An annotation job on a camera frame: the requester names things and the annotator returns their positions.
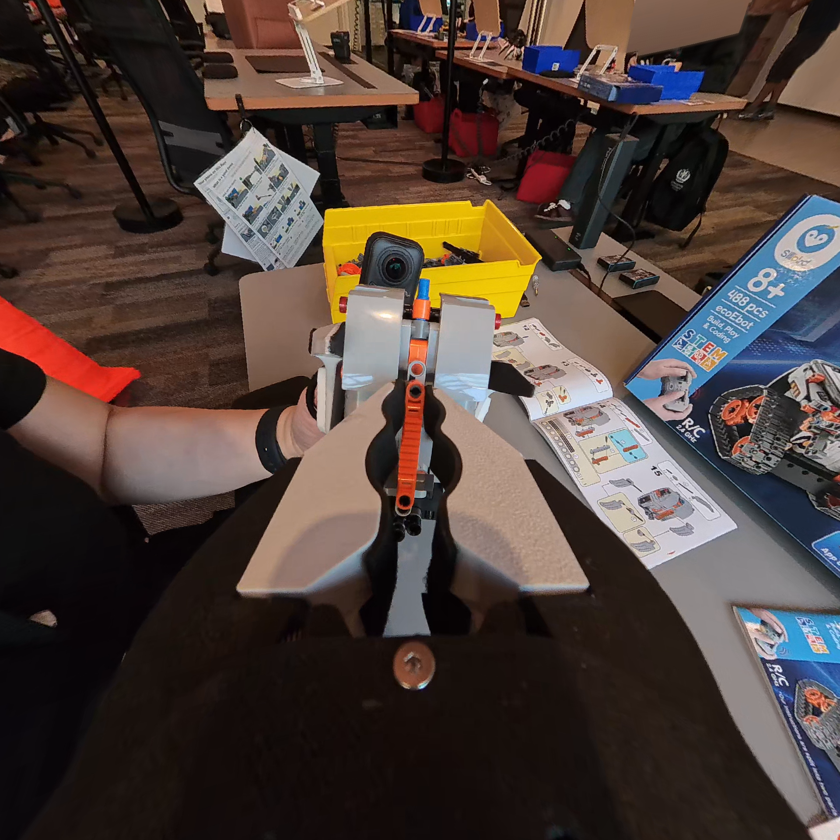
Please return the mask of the black floor stand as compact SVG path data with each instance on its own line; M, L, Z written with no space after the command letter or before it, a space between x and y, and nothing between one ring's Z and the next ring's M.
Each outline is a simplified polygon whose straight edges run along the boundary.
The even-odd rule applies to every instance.
M35 4L61 55L75 78L80 93L86 100L89 110L99 126L101 135L110 148L112 155L134 196L133 203L121 203L114 207L113 215L118 225L122 230L128 233L141 235L162 232L177 226L183 220L180 207L172 199L148 199L144 194L128 159L123 153L123 149L119 144L119 141L111 129L109 121L100 107L98 97L91 88L88 79L84 76L79 63L75 58L75 54L67 43L66 38L63 36L60 26L58 25L56 17L51 11L48 2L35 1Z
M455 46L457 35L457 1L448 2L448 41L446 54L446 72L444 82L444 125L441 138L441 151L438 158L433 158L423 163L423 178L427 181L438 184L450 184L461 182L465 178L466 166L463 162L455 160L449 152L449 132L451 114L453 110L453 72Z

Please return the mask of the grey building block vehicle model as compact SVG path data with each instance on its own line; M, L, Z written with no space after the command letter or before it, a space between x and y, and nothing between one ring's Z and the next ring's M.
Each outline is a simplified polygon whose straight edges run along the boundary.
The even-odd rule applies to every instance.
M376 466L385 479L383 490L393 510L395 539L422 531L423 520L434 518L436 477L432 471L433 439L423 420L422 441L416 475L416 494L411 513L396 514L397 466L403 434L407 366L414 359L425 363L424 410L432 392L454 400L476 417L487 398L492 340L501 316L484 298L442 293L439 306L430 300L429 281L420 279L414 299L401 289L359 285L340 301L345 314L342 364L344 415L393 383L391 396L383 403L385 416L395 435L392 467Z

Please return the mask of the small blue printed manual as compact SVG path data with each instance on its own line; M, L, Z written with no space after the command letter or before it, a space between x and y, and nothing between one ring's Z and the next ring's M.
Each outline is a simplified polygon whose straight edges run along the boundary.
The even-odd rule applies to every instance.
M839 808L839 615L735 605L825 813Z

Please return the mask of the person's left hand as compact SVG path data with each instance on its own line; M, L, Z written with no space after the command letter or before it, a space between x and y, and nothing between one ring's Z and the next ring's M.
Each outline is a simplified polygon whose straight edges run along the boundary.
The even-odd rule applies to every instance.
M304 390L297 404L287 407L278 418L276 440L285 459L302 457L324 436L317 419L309 411L307 393Z

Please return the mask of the black backpack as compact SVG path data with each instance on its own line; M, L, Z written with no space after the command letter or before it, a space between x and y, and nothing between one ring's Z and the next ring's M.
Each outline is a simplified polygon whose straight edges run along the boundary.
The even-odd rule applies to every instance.
M680 231L698 217L697 225L680 245L684 249L701 225L709 195L728 157L729 144L718 130L704 125L688 129L680 140L678 150L654 180L645 219Z

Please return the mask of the blue plastic bin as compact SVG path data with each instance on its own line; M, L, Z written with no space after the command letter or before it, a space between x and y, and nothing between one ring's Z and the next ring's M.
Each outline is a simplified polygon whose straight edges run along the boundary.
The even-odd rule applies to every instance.
M698 92L703 70L678 70L676 65L632 65L627 75L639 82L661 87L660 101L689 99Z
M565 49L556 45L529 45L523 50L521 68L534 75L560 73L572 76L580 64L578 49Z

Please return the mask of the yellow plastic bin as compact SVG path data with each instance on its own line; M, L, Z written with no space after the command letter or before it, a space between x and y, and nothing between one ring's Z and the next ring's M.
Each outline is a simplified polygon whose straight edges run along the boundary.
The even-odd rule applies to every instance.
M487 299L503 318L511 318L540 258L491 201L481 206L460 201L330 208L324 216L322 250L333 322L345 320L339 300L359 279L339 276L338 267L363 253L375 232L410 238L423 247L427 258L441 257L445 242L479 254L479 264L423 270L422 276L430 280L433 307L439 306L444 292Z

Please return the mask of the black office chair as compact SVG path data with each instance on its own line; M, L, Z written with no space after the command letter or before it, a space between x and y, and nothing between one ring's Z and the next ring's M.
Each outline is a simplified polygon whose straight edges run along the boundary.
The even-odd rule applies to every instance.
M209 109L203 82L157 1L81 3L96 35L146 111L168 182L197 196L194 181L229 152L233 134Z
M47 140L58 146L63 140L79 146L87 158L95 160L95 150L76 134L86 134L94 144L103 146L97 135L87 130L66 129L43 119L48 112L65 110L74 102L75 96L51 58L41 34L30 21L23 2L1 2L1 56L24 72L23 79L2 82L2 95L24 118L32 144Z

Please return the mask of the large blue toy box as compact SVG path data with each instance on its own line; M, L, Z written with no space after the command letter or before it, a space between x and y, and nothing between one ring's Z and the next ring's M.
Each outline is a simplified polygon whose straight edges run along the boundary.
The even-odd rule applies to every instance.
M835 574L838 324L839 205L805 196L625 383L649 402L654 366L687 363L692 413L672 426Z

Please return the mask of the pile of building block pieces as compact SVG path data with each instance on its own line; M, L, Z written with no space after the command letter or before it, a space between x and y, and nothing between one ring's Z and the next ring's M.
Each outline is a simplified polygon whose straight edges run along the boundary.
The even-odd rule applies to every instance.
M359 253L354 259L346 260L337 266L338 276L359 276L362 272L364 255ZM444 254L440 257L425 258L423 268L462 266L482 263L480 255L468 248L452 246L444 242Z

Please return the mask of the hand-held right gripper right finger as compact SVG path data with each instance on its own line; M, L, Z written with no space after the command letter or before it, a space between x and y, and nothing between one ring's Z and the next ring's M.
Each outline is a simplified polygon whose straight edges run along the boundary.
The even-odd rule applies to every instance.
M525 595L589 582L525 459L442 390L427 389L438 501L427 570L431 634L467 634Z

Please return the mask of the grey desk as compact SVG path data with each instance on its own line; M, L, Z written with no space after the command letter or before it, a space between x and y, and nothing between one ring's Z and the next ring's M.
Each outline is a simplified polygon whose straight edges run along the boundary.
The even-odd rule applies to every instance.
M670 458L737 523L737 530L654 568L715 676L723 699L764 772L804 823L822 805L781 714L749 653L731 604L838 611L838 578L638 400L623 381L654 348L651 341L570 272L535 269L539 293L515 319L538 318L562 344L602 371ZM250 390L318 367L312 329L330 323L321 264L243 276L239 296Z

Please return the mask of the brown leather chair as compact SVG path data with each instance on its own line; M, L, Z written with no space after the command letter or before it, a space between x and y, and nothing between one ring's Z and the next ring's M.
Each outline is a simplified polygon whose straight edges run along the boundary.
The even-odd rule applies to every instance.
M300 41L288 1L222 2L227 26L238 49L298 49Z

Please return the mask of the orange toothed rack piece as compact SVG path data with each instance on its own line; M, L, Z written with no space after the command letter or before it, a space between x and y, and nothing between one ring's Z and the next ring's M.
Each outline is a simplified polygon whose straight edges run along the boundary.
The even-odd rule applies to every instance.
M413 508L424 423L426 366L420 359L407 366L402 442L397 466L395 512L406 517Z

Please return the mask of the white phone stand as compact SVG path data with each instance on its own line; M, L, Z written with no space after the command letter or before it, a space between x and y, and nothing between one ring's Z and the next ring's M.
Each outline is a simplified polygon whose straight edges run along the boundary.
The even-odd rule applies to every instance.
M279 84L295 89L334 87L343 84L341 80L325 77L322 74L317 51L307 30L307 22L323 16L333 7L344 3L344 1L290 1L288 3L289 18L307 60L309 76L298 79L281 78L278 80Z
M616 45L599 44L596 45L574 73L574 80L580 81L582 76L594 75L602 76L614 63L617 55Z

